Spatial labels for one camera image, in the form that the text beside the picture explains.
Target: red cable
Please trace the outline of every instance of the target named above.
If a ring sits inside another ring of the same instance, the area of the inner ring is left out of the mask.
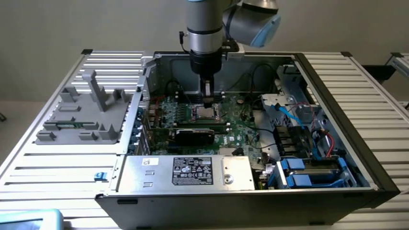
[[[330,133],[326,133],[326,136],[330,138],[330,149],[327,150],[326,157],[330,157],[330,152],[333,150],[334,141],[333,141],[333,137],[331,137]]]

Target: capacitor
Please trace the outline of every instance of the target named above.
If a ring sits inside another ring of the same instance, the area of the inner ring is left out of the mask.
[[[243,104],[243,100],[242,100],[242,99],[237,99],[235,103],[237,103],[238,105],[242,105],[242,104]]]

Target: circuit board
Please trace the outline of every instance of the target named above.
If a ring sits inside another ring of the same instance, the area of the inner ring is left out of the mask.
[[[249,111],[249,103],[238,94],[227,94],[222,101],[213,104],[210,111],[202,104],[177,103],[170,97],[157,103],[157,111],[150,111],[149,147],[152,155],[215,155],[231,154],[242,148],[249,157],[251,167],[257,168],[261,157],[258,132],[245,126],[254,127],[253,122],[239,119],[239,113]],[[174,131],[186,127],[211,129],[215,131],[214,142],[206,146],[178,146],[173,139]]]

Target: white sticker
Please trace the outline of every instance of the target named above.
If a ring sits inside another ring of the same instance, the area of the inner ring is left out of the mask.
[[[148,166],[148,165],[158,165],[158,158],[144,158],[141,160],[141,165]]]

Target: sticker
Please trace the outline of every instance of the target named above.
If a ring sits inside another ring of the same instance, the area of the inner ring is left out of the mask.
[[[173,158],[173,185],[211,185],[213,168],[210,157]]]
[[[141,160],[141,165],[148,166],[148,165],[158,165],[158,158],[144,158]]]

